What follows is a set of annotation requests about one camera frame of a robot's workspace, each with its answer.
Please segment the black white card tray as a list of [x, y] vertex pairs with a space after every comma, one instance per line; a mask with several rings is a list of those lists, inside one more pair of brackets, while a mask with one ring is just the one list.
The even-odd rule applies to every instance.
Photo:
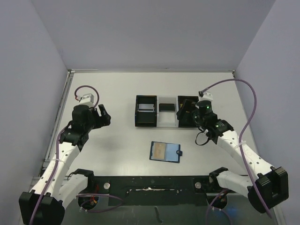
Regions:
[[[177, 120], [178, 98], [197, 96], [154, 96], [137, 95], [135, 100], [135, 126], [137, 128], [195, 128], [179, 127]], [[154, 112], [138, 112], [139, 104], [153, 104]]]

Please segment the blue leather card holder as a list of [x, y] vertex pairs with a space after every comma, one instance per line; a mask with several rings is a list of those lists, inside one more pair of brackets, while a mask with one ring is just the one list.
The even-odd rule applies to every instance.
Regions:
[[152, 156], [154, 143], [159, 143], [159, 142], [154, 142], [154, 141], [151, 142], [149, 160], [170, 162], [170, 163], [179, 163], [180, 162], [180, 158], [183, 155], [180, 144], [165, 142], [165, 144], [166, 144], [165, 158], [163, 160], [157, 160], [157, 159], [154, 159]]

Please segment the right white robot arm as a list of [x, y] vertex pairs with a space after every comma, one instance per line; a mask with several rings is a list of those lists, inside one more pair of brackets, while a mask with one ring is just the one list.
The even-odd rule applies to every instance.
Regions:
[[194, 124], [208, 141], [225, 150], [241, 167], [246, 176], [235, 174], [221, 167], [209, 174], [216, 189], [229, 189], [244, 197], [260, 213], [277, 206], [289, 197], [288, 173], [274, 167], [253, 151], [226, 120], [213, 112], [211, 101], [194, 102], [185, 99], [177, 112], [178, 120]]

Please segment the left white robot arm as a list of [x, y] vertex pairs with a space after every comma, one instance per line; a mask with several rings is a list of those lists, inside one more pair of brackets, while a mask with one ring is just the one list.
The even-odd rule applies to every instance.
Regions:
[[59, 132], [56, 152], [29, 192], [19, 197], [22, 221], [25, 225], [60, 225], [65, 210], [83, 190], [94, 188], [94, 173], [80, 170], [63, 183], [73, 161], [89, 139], [90, 131], [109, 126], [111, 116], [103, 104], [98, 108], [80, 104], [73, 108], [71, 121]]

